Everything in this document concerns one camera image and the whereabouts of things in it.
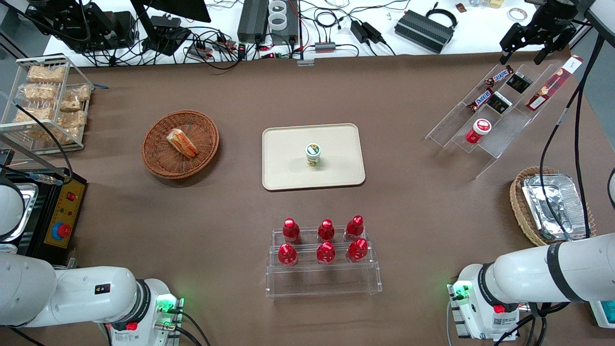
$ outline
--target red bottle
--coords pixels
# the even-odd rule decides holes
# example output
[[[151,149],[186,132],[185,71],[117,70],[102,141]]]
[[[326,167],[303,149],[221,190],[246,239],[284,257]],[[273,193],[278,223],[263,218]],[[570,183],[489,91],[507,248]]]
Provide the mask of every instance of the red bottle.
[[[348,251],[346,251],[346,258],[350,262],[358,262],[363,259],[367,255],[367,240],[363,238],[359,238],[348,246]]]
[[[284,221],[282,233],[284,234],[284,239],[286,239],[288,244],[301,244],[301,232],[299,231],[299,225],[297,225],[293,219],[287,218],[286,221]]]
[[[319,264],[329,264],[335,258],[335,248],[331,242],[324,242],[316,250],[316,259]]]
[[[277,259],[280,260],[282,265],[295,265],[298,262],[297,250],[288,244],[282,244],[280,251],[277,252]]]
[[[363,234],[363,217],[357,215],[346,225],[346,231],[344,232],[344,239],[348,241],[357,240]]]
[[[334,235],[335,230],[333,229],[333,222],[329,219],[324,219],[318,228],[318,241],[321,243],[333,241]]]

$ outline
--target table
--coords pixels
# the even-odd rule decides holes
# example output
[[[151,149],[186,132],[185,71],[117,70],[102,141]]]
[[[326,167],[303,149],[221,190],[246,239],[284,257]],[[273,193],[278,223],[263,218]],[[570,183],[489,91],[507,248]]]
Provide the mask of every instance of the table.
[[[455,3],[459,2],[459,0],[441,0],[439,1],[438,8],[447,9],[455,14],[458,19],[459,25],[455,29],[455,34],[453,38],[448,43],[448,45],[442,51],[442,54],[469,54],[469,53],[491,53],[491,52],[500,52],[501,48],[499,46],[499,42],[506,34],[512,22],[507,18],[506,12],[513,7],[519,7],[524,9],[528,13],[528,18],[522,22],[522,25],[526,25],[530,22],[532,15],[535,12],[535,7],[531,4],[527,4],[523,2],[523,0],[507,0],[504,6],[500,9],[491,9],[489,7],[471,7],[467,4],[467,1],[463,1],[466,4],[466,9],[468,10],[465,13],[459,13],[455,8]],[[328,5],[325,0],[313,0],[310,1],[311,4],[322,6],[322,7],[331,7]],[[344,8],[346,11],[350,11],[355,7],[360,6],[375,6],[375,5],[385,5],[387,1],[379,0],[378,2],[374,2],[371,0],[351,0],[350,4]],[[396,54],[409,54],[409,55],[432,55],[432,52],[429,52],[426,49],[398,36],[394,32],[394,27],[399,18],[403,16],[403,11],[405,9],[413,10],[420,14],[425,14],[429,9],[433,8],[434,2],[431,1],[408,1],[408,2],[397,2],[391,7],[398,8],[400,10],[392,10],[387,8],[380,9],[370,9],[362,12],[358,12],[353,14],[359,20],[369,21],[376,29],[382,32],[383,37],[387,40],[387,43],[393,48]],[[129,1],[126,0],[107,0],[107,1],[98,1],[98,6],[104,11],[124,11],[128,10],[134,14],[134,9],[130,5]],[[309,3],[305,1],[300,1],[300,8],[303,15],[307,17],[312,17],[314,15],[313,10],[307,10],[312,7]],[[241,15],[241,4],[235,4],[230,9],[225,9],[222,7],[212,7],[211,4],[208,5],[208,11],[210,12],[210,16],[212,18],[211,23],[202,23],[202,22],[194,22],[188,23],[185,19],[182,20],[182,26],[186,28],[190,28],[195,34],[200,34],[206,31],[204,28],[199,28],[200,26],[208,26],[220,29],[222,32],[231,35],[235,40],[237,40],[237,26],[239,24],[239,17]],[[388,20],[387,13],[391,14],[391,20]],[[164,12],[150,9],[148,10],[148,14],[152,15],[162,15]],[[434,19],[436,22],[440,22],[443,25],[450,26],[450,20],[444,15],[435,14],[430,16],[430,18]],[[327,16],[323,16],[323,22],[326,23],[328,20]],[[309,20],[303,20],[304,23],[304,31],[309,33],[304,33],[304,45],[309,46],[314,44],[318,39],[317,29]],[[359,42],[356,40],[354,35],[350,31],[350,21],[348,18],[345,18],[341,23],[342,29],[337,30],[337,27],[334,27],[331,31],[331,38],[337,44],[354,44],[359,47],[359,55],[360,56],[373,56],[370,52],[367,45],[362,44],[359,45]],[[140,37],[145,38],[146,33],[143,30],[143,27],[139,24],[139,32]],[[324,41],[324,33],[321,31],[321,38]],[[183,48],[188,47],[191,44],[191,41],[186,41],[175,52],[175,57],[178,62],[182,62],[184,59]],[[343,49],[338,49],[333,53],[322,53],[316,54],[313,48],[310,48],[306,51],[304,58],[312,59],[312,58],[322,58],[322,57],[348,57],[354,56],[357,54],[357,51],[353,47],[342,47]],[[391,55],[390,50],[382,45],[375,44],[373,45],[374,52],[378,55]],[[540,47],[533,45],[522,48],[521,50],[539,50]],[[119,49],[117,51],[117,56],[120,56],[123,53],[126,53],[128,49]],[[273,49],[267,51],[270,52],[278,52],[281,54],[288,53],[287,46],[277,46]],[[88,61],[85,57],[80,54],[75,54],[73,51],[69,50],[68,47],[56,39],[55,37],[51,37],[47,48],[45,49],[45,54],[56,54],[63,53],[67,55],[77,66],[93,66],[91,61]],[[154,52],[148,52],[145,54],[145,60],[149,60],[154,57]],[[253,54],[250,53],[248,55],[249,58],[253,57]],[[137,63],[139,58],[135,58],[130,63]],[[156,65],[161,64],[170,64],[174,63],[172,57],[168,57],[166,55],[161,55],[156,59]]]
[[[563,63],[565,54],[551,58]],[[79,265],[124,266],[138,278],[165,281],[186,298],[186,312],[214,346],[446,345],[445,285],[452,277],[468,264],[533,246],[516,223],[508,189],[518,172],[538,164],[576,87],[570,79],[500,160],[474,180],[482,166],[423,138],[498,58],[323,59],[314,68],[263,60],[223,74],[201,65],[85,69],[93,82],[110,89],[92,97],[85,149],[68,153],[75,172],[89,182],[75,231]],[[530,65],[532,58],[519,53],[510,64]],[[193,179],[159,180],[141,162],[141,141],[153,122],[181,109],[202,111],[216,122],[218,154]],[[587,201],[604,234],[615,222],[606,192],[615,154],[586,101],[582,114]],[[326,123],[359,128],[365,183],[266,191],[262,132]],[[546,160],[572,176],[573,129],[568,117]],[[265,297],[272,228],[286,217],[308,227],[325,217],[343,223],[356,214],[371,227],[382,293],[275,302]],[[25,332],[47,346],[106,345],[93,323]],[[613,339],[615,331],[589,324],[582,305],[549,315],[545,345],[608,346]],[[0,340],[29,345],[4,328]],[[453,345],[491,344],[454,338]]]

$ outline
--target white table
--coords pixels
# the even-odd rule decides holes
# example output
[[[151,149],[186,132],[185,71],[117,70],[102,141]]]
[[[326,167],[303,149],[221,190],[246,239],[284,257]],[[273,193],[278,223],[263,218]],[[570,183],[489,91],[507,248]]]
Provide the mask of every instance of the white table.
[[[389,1],[385,0],[349,0],[350,3],[347,7],[344,8],[346,12],[349,12],[355,7],[360,6],[375,6],[375,5],[384,5]],[[313,0],[311,3],[320,6],[320,7],[331,7],[324,0]],[[459,13],[457,8],[455,8],[455,4],[457,2],[462,2],[467,12]],[[96,1],[98,6],[103,11],[123,11],[128,10],[131,11],[134,15],[134,9],[128,0],[105,0],[105,1]],[[408,41],[407,39],[395,34],[395,24],[403,16],[403,11],[405,9],[401,9],[406,3],[405,2],[396,2],[395,4],[390,5],[390,7],[398,8],[400,10],[391,10],[387,8],[379,8],[379,9],[368,9],[362,12],[358,12],[353,14],[354,17],[358,18],[361,21],[367,21],[372,26],[374,26],[377,30],[379,30],[383,38],[387,41],[387,43],[393,48],[396,54],[410,54],[410,55],[424,55],[424,54],[433,54],[428,50],[418,46],[417,44]],[[428,10],[433,8],[435,4],[434,1],[426,1],[426,0],[412,0],[408,3],[407,9],[413,10],[419,14],[425,14]],[[302,14],[307,17],[312,17],[314,15],[313,10],[305,10],[311,5],[300,1],[300,7],[302,8]],[[501,48],[499,46],[499,42],[506,34],[510,26],[513,24],[507,18],[506,12],[513,8],[519,7],[525,10],[528,13],[528,18],[522,22],[522,25],[526,25],[530,22],[532,15],[534,14],[536,8],[531,5],[523,2],[523,0],[506,0],[504,5],[500,9],[492,9],[489,7],[472,7],[467,3],[467,0],[440,0],[438,4],[438,8],[446,9],[455,14],[457,17],[458,25],[455,28],[455,32],[451,41],[444,47],[441,54],[473,54],[473,53],[492,53],[492,52],[500,52]],[[185,28],[191,28],[192,32],[195,34],[203,33],[207,31],[204,28],[193,28],[195,26],[209,26],[212,28],[220,29],[222,32],[232,36],[235,40],[237,39],[237,26],[239,24],[239,17],[241,15],[242,4],[237,3],[230,9],[222,9],[220,7],[208,7],[208,11],[210,12],[210,16],[212,18],[211,23],[202,23],[202,22],[194,22],[189,23],[185,19],[182,19],[181,25]],[[163,12],[150,9],[148,10],[148,15],[162,15]],[[450,20],[440,14],[435,14],[430,16],[431,19],[439,22],[445,26],[450,26]],[[321,17],[321,22],[329,23],[330,16],[323,15]],[[314,44],[314,41],[318,41],[318,34],[314,24],[309,20],[303,20],[304,23],[304,36],[303,36],[303,44],[309,46]],[[354,44],[359,47],[359,55],[360,56],[373,56],[370,52],[369,48],[365,44],[359,44],[354,35],[350,31],[350,20],[345,18],[341,22],[342,29],[337,30],[337,27],[334,26],[331,30],[331,40],[336,44]],[[139,24],[139,32],[140,37],[145,38],[146,33],[143,30],[143,27]],[[307,28],[309,32],[309,42],[306,42],[308,36],[305,33],[305,29]],[[324,35],[322,34],[323,30],[320,28],[320,35],[324,40]],[[184,60],[184,47],[188,47],[192,42],[185,41],[183,45],[175,52],[175,58],[178,63],[181,63]],[[391,55],[390,50],[384,46],[383,44],[372,44],[372,48],[374,52],[378,55]],[[541,46],[528,46],[526,48],[520,50],[539,50]],[[127,52],[127,49],[118,49],[116,56],[122,55],[124,52]],[[254,50],[249,52],[248,58],[252,58]],[[287,46],[275,46],[270,52],[278,52],[282,54],[288,53]],[[51,37],[47,48],[45,49],[45,54],[56,54],[62,53],[67,55],[77,66],[92,66],[92,63],[88,61],[85,57],[80,54],[75,54],[73,51],[68,49],[68,47],[56,39],[55,37]],[[147,61],[154,57],[154,52],[147,52],[144,55],[144,59]],[[308,49],[305,54],[305,59],[312,58],[322,58],[322,57],[351,57],[356,55],[356,49],[353,47],[340,47],[335,52],[331,53],[319,53],[316,54],[313,48]],[[128,53],[124,59],[132,56],[131,53]],[[219,61],[219,56],[215,55],[216,60]],[[130,63],[138,63],[140,58],[135,58],[130,60]],[[186,62],[195,62],[193,60],[187,59]],[[156,64],[169,64],[174,63],[172,57],[168,57],[166,55],[160,55],[156,59]]]

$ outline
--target tape roll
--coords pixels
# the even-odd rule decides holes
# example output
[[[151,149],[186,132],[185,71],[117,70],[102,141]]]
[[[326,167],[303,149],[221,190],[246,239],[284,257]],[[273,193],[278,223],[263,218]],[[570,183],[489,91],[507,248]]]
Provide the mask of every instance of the tape roll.
[[[269,14],[281,13],[286,14],[286,2],[282,0],[273,0],[269,3]]]
[[[286,29],[286,15],[275,12],[269,15],[269,27],[271,30],[280,31]]]

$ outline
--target brown tablecloth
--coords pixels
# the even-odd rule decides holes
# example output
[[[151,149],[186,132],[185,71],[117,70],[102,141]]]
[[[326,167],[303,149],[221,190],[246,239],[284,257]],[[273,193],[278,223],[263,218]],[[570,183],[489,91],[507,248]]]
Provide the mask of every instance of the brown tablecloth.
[[[523,59],[512,66],[534,66],[531,55]],[[206,65],[86,70],[110,89],[95,91],[85,150],[69,154],[74,171],[89,181],[75,233],[79,264],[127,267],[139,278],[163,280],[186,298],[186,311],[214,346],[445,345],[451,277],[468,264],[532,246],[510,208],[509,184],[538,164],[576,87],[568,81],[473,180],[484,163],[423,138],[497,61],[497,55],[399,56],[318,60],[309,68],[259,61],[226,73]],[[141,141],[155,120],[181,109],[212,117],[220,148],[195,179],[162,181],[142,164]],[[582,110],[585,190],[604,234],[615,222],[606,192],[615,155],[587,102]],[[569,117],[547,164],[575,176]],[[329,123],[358,126],[365,183],[266,191],[263,130]],[[326,217],[345,223],[356,214],[365,217],[380,259],[382,293],[265,298],[271,228],[286,217],[307,227]],[[48,346],[106,344],[93,323],[26,332]],[[490,344],[457,339],[454,327],[451,333],[455,345]],[[584,306],[572,305],[549,316],[545,345],[612,345],[614,339],[615,332],[590,325]],[[0,329],[0,344],[27,342]]]

